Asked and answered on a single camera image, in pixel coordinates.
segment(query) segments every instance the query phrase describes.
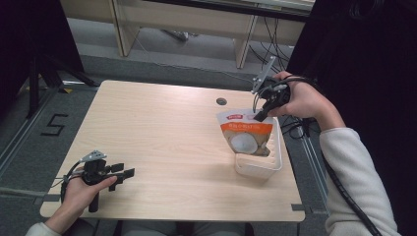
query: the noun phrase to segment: sleeve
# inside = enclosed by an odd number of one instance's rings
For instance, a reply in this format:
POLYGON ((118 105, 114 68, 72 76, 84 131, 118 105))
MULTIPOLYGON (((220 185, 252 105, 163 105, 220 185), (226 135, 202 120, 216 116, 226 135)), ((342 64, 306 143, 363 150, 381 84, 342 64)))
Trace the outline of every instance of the sleeve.
MULTIPOLYGON (((383 235, 399 235, 383 182, 371 156, 349 128, 327 130, 320 145, 328 164, 356 204, 368 215, 383 235)), ((359 217, 327 177, 329 235, 371 235, 359 217)))
POLYGON ((44 223, 34 224, 29 230, 26 236, 61 236, 48 228, 44 223))

